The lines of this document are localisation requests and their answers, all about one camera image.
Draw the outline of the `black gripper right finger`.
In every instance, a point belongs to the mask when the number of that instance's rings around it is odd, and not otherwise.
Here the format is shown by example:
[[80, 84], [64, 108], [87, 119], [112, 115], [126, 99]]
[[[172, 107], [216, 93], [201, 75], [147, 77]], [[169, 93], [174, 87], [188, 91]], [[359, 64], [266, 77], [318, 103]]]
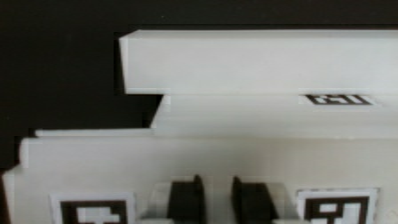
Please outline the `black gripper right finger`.
[[238, 224], [272, 224], [279, 215], [264, 183], [243, 183], [232, 177], [231, 204]]

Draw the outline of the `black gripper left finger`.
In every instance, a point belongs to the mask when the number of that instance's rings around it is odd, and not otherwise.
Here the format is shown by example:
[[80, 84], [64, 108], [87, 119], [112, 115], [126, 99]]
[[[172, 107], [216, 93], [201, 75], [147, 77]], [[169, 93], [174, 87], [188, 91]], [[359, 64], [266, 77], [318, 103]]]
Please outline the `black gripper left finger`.
[[201, 176], [192, 181], [174, 181], [167, 217], [176, 224], [206, 224], [206, 200]]

